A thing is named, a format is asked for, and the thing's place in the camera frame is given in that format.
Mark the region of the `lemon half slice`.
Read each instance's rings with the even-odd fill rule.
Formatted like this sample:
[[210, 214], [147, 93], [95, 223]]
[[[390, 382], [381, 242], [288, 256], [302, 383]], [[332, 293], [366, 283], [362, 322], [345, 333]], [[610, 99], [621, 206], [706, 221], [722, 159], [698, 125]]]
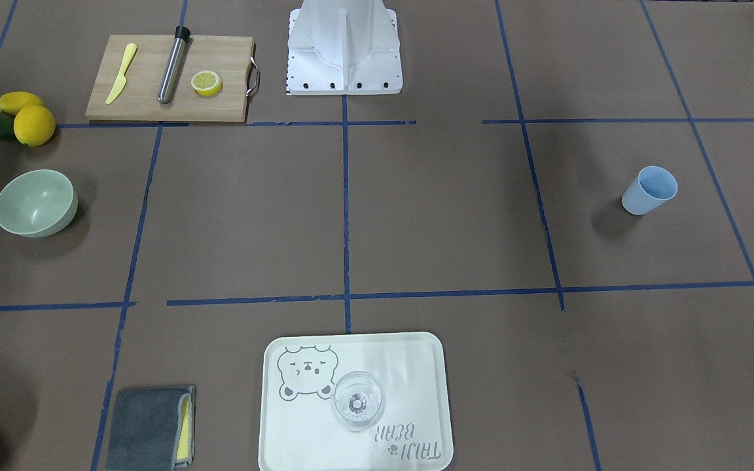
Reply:
[[195, 73], [190, 81], [192, 89], [199, 96], [215, 96], [223, 89], [221, 75], [214, 71], [199, 71]]

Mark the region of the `wooden cutting board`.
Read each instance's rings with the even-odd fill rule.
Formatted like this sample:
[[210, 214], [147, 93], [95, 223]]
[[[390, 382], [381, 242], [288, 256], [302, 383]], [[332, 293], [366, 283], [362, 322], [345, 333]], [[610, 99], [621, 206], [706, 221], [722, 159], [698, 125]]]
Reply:
[[[194, 35], [181, 60], [173, 99], [158, 101], [164, 72], [173, 48], [173, 35], [110, 35], [86, 106], [87, 120], [123, 122], [245, 122], [247, 93], [255, 40], [251, 37]], [[126, 83], [111, 104], [108, 98], [122, 65], [126, 45], [137, 51], [126, 71]], [[192, 77], [213, 71], [223, 89], [202, 96], [192, 89]]]

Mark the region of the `light green bowl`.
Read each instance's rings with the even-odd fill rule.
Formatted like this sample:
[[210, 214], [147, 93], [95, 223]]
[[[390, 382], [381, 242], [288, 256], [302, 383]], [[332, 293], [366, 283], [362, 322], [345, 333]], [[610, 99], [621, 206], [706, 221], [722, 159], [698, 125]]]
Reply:
[[78, 194], [65, 174], [33, 170], [0, 191], [0, 227], [23, 237], [50, 236], [72, 223], [78, 206]]

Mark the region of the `yellow lemon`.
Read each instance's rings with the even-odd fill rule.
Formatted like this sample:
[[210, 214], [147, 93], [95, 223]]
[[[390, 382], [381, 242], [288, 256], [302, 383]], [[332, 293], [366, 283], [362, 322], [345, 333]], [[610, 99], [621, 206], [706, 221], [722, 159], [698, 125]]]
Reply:
[[13, 120], [13, 133], [19, 143], [38, 147], [53, 137], [56, 122], [53, 113], [44, 105], [27, 105]]

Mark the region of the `steel muddler black tip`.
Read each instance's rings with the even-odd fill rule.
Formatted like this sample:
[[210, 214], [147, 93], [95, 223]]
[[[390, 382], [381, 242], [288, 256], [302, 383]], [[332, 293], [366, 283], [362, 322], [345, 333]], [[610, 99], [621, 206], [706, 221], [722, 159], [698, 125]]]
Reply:
[[159, 104], [168, 104], [173, 101], [177, 83], [179, 83], [179, 75], [185, 62], [189, 39], [189, 28], [185, 27], [185, 25], [177, 26], [160, 89], [156, 94], [156, 100]]

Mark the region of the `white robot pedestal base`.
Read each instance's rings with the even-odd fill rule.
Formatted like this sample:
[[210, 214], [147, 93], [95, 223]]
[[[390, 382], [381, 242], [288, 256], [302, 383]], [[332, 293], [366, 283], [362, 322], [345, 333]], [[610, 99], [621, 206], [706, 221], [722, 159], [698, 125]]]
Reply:
[[384, 2], [304, 1], [291, 10], [288, 27], [288, 95], [402, 92], [397, 16]]

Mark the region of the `yellow mango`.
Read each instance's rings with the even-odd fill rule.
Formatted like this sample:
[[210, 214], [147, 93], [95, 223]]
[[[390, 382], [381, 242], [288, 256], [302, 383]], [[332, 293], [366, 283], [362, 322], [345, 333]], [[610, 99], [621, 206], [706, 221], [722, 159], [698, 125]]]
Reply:
[[0, 111], [9, 116], [17, 116], [19, 111], [30, 105], [40, 105], [44, 107], [44, 101], [37, 95], [31, 92], [24, 92], [19, 90], [18, 92], [9, 92], [0, 96]]

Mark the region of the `light blue plastic cup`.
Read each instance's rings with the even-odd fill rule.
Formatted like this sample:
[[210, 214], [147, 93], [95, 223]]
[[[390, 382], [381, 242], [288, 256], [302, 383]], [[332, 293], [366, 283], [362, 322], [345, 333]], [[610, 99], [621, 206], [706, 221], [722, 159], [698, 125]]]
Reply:
[[663, 167], [649, 165], [638, 172], [620, 202], [626, 212], [641, 217], [672, 200], [677, 193], [678, 182], [673, 173]]

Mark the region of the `clear wine glass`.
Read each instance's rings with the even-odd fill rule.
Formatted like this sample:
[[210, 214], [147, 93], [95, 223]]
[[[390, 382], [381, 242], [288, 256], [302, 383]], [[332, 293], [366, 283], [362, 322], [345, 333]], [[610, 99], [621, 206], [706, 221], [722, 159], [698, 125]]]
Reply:
[[332, 394], [333, 414], [350, 432], [364, 432], [376, 426], [385, 413], [386, 403], [383, 385], [368, 372], [343, 375]]

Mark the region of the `cream bear serving tray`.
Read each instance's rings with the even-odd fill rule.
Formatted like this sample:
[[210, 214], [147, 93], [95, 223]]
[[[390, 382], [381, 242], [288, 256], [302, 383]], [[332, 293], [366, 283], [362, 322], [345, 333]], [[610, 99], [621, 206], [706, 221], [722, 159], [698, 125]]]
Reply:
[[[343, 375], [368, 372], [386, 409], [364, 432], [332, 410]], [[282, 337], [264, 352], [262, 470], [443, 470], [454, 456], [442, 342], [431, 333]]]

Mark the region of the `grey folded cloth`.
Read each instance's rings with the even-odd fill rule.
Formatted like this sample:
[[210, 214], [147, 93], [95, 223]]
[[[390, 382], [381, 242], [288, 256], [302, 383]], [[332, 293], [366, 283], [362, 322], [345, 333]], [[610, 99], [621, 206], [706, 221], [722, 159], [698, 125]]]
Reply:
[[105, 468], [177, 470], [194, 461], [196, 388], [173, 385], [117, 393]]

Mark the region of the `yellow plastic knife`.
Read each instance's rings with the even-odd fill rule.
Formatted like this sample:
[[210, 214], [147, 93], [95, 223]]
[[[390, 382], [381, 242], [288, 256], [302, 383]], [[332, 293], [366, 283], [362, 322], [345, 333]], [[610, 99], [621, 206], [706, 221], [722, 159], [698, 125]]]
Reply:
[[128, 72], [128, 68], [131, 65], [132, 60], [134, 59], [135, 54], [137, 54], [137, 49], [138, 49], [138, 45], [134, 43], [129, 43], [124, 48], [122, 62], [120, 63], [117, 76], [113, 83], [113, 87], [111, 87], [111, 90], [108, 93], [107, 99], [105, 99], [105, 104], [107, 105], [113, 104], [113, 102], [116, 101], [116, 99], [122, 93], [123, 89], [128, 83], [128, 78], [126, 78], [126, 72]]

